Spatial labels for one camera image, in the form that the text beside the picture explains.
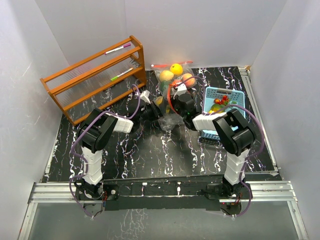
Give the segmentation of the clear zip bag with peppers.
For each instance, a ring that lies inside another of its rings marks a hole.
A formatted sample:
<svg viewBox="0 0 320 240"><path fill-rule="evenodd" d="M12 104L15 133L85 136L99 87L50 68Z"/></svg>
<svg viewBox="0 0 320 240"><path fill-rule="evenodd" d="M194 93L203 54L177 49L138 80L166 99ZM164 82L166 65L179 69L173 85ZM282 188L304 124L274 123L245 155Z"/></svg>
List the clear zip bag with peppers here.
<svg viewBox="0 0 320 240"><path fill-rule="evenodd" d="M158 123L163 131L171 131L176 126L184 125L183 118L178 115L168 102L168 88L162 92L160 97L163 97L163 102L160 105L157 105L162 113L162 117L158 119Z"/></svg>

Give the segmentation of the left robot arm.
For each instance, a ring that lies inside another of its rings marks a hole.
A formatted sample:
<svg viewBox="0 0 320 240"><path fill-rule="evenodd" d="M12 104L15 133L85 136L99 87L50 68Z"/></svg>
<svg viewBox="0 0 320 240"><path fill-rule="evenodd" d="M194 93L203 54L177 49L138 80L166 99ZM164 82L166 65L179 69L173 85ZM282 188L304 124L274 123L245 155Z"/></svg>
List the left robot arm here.
<svg viewBox="0 0 320 240"><path fill-rule="evenodd" d="M129 115L119 115L95 108L82 122L78 130L76 143L80 143L84 161L83 182L88 184L86 194L93 200L103 195L99 182L103 178L101 160L102 150L107 146L113 133L130 134L140 123L156 121L163 116L155 103L140 102Z"/></svg>

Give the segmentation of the yellow fake bell pepper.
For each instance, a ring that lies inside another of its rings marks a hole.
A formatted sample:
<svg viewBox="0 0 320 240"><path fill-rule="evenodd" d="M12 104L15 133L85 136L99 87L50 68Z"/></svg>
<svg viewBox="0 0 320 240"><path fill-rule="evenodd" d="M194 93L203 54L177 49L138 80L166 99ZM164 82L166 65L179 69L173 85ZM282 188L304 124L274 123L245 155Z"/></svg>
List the yellow fake bell pepper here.
<svg viewBox="0 0 320 240"><path fill-rule="evenodd" d="M209 114L213 114L213 113L224 113L225 112L225 105L222 105L222 104L213 104L211 107L210 107L210 110L208 111Z"/></svg>

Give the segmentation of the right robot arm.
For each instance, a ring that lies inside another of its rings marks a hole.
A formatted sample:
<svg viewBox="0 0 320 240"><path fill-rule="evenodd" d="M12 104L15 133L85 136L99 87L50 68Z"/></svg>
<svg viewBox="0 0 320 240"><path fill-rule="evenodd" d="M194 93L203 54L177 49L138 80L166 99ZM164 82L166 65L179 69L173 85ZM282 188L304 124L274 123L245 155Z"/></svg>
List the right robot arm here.
<svg viewBox="0 0 320 240"><path fill-rule="evenodd" d="M257 135L238 110L239 106L236 105L227 112L221 109L213 113L200 113L189 93L169 95L167 100L172 110L182 117L188 129L217 133L227 152L226 170L218 194L233 199L240 195L242 188L246 188L251 198L251 188L245 183L244 168L246 157Z"/></svg>

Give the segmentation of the orange yellow fake pepper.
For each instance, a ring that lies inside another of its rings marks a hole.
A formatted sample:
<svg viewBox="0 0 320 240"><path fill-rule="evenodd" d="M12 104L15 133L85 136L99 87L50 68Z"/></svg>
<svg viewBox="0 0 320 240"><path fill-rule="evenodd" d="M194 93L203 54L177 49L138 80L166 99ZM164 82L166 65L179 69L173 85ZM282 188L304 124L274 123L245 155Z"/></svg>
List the orange yellow fake pepper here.
<svg viewBox="0 0 320 240"><path fill-rule="evenodd" d="M164 98L163 98L162 96L159 96L159 97L157 97L157 98L155 99L155 104L156 104L157 106L159 106L160 104L163 103L163 100L164 100Z"/></svg>

